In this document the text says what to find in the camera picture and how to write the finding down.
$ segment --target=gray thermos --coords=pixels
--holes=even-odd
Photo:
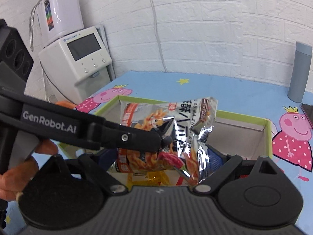
[[[297,42],[294,68],[287,95],[288,98],[294,102],[300,103],[302,101],[309,77],[311,59],[312,46]]]

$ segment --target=pink cheek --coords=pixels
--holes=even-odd
[[[287,126],[292,126],[292,122],[290,121],[289,118],[286,118],[286,119],[284,120],[284,123],[285,123]]]

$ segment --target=blue tablecloth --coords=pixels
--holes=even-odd
[[[286,113],[284,107],[297,107],[298,112],[303,113],[299,104],[288,99],[286,87],[202,74],[148,72],[128,72],[106,85],[93,95],[95,98],[90,99],[93,102],[91,105],[93,110],[90,109],[90,112],[94,113],[105,105],[116,92],[162,101],[182,101],[213,96],[219,100],[219,110],[270,119],[274,125],[273,136],[281,130],[279,120]],[[303,103],[313,105],[313,94],[306,92]],[[41,166],[49,158],[37,154],[34,156]],[[312,172],[277,157],[273,159],[303,195],[304,208],[296,224],[307,234],[313,235]],[[8,225],[5,231],[8,234],[15,234],[24,226],[15,202],[9,203],[7,216]]]

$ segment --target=cartoon character on bag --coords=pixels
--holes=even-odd
[[[116,85],[113,88],[105,90],[94,97],[88,98],[76,107],[76,110],[89,113],[98,107],[101,103],[112,100],[115,96],[128,96],[133,90],[124,88],[127,85]]]
[[[312,138],[311,125],[305,115],[298,113],[297,107],[284,108],[287,113],[279,120],[281,131],[272,140],[273,155],[299,166],[298,178],[309,181],[301,176],[301,171],[312,172],[312,149],[309,144]]]

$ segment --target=wall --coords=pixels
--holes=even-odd
[[[17,27],[27,45],[28,17],[36,1],[9,4],[0,0],[0,16]],[[79,2],[85,27],[104,24],[117,76],[129,70],[164,71],[150,0]],[[6,12],[2,4],[7,4]],[[16,9],[21,4],[23,10]],[[295,42],[313,45],[313,0],[153,0],[153,4],[169,72],[216,74],[288,86]],[[35,65],[27,93],[42,98],[38,28],[35,33]],[[313,92],[313,70],[307,90]]]

